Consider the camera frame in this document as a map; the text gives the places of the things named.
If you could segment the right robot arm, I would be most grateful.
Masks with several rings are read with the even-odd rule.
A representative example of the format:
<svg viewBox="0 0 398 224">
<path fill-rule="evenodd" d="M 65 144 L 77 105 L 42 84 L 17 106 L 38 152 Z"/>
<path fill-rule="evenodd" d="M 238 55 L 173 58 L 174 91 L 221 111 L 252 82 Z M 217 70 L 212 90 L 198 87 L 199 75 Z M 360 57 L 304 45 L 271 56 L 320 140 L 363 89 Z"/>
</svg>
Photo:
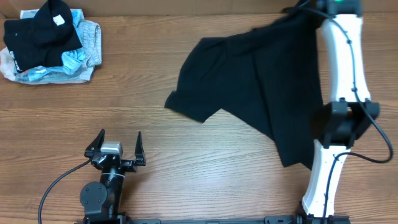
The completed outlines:
<svg viewBox="0 0 398 224">
<path fill-rule="evenodd" d="M 299 7 L 320 18 L 329 59 L 329 102 L 312 119 L 313 159 L 302 198 L 305 223 L 347 223 L 335 217 L 334 201 L 354 142 L 376 123 L 380 107 L 371 100 L 364 74 L 360 1 L 310 1 Z"/>
</svg>

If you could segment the black t-shirt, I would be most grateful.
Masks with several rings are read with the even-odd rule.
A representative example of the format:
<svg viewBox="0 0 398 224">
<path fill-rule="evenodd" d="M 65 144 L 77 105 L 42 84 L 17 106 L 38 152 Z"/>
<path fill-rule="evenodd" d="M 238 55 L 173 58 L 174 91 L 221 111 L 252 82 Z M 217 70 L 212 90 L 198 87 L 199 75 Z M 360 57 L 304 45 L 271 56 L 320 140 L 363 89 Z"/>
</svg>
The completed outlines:
<svg viewBox="0 0 398 224">
<path fill-rule="evenodd" d="M 311 168 L 310 118 L 323 106 L 317 23 L 303 11 L 229 37 L 204 37 L 165 107 L 199 122 L 225 110 L 272 139 L 285 167 Z"/>
</svg>

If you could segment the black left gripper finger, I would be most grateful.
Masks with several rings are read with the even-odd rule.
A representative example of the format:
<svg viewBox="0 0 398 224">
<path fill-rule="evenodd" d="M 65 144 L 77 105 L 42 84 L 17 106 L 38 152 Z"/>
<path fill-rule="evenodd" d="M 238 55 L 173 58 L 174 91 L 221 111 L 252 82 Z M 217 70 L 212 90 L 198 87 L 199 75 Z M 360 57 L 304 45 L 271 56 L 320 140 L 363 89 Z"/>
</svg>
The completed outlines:
<svg viewBox="0 0 398 224">
<path fill-rule="evenodd" d="M 139 131 L 137 135 L 137 141 L 135 146 L 134 155 L 136 157 L 135 165 L 136 166 L 146 166 L 146 156 L 144 153 L 144 148 L 142 145 L 142 134 Z"/>
<path fill-rule="evenodd" d="M 84 156 L 93 157 L 97 152 L 100 152 L 100 149 L 104 143 L 104 137 L 105 137 L 105 130 L 102 129 L 97 135 L 97 137 L 85 149 Z"/>
</svg>

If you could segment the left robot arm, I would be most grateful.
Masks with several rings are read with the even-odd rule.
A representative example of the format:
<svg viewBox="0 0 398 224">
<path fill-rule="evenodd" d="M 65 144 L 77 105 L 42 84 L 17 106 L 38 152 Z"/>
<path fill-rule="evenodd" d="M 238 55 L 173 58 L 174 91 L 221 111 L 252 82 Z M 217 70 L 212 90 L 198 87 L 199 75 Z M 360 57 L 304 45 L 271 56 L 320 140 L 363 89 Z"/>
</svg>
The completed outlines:
<svg viewBox="0 0 398 224">
<path fill-rule="evenodd" d="M 127 172 L 137 172 L 139 166 L 146 165 L 141 133 L 137 135 L 135 159 L 123 159 L 120 142 L 104 140 L 105 130 L 85 149 L 84 156 L 89 163 L 101 171 L 99 181 L 86 184 L 80 192 L 80 202 L 84 207 L 84 223 L 132 223 L 131 218 L 119 211 L 121 196 Z"/>
</svg>

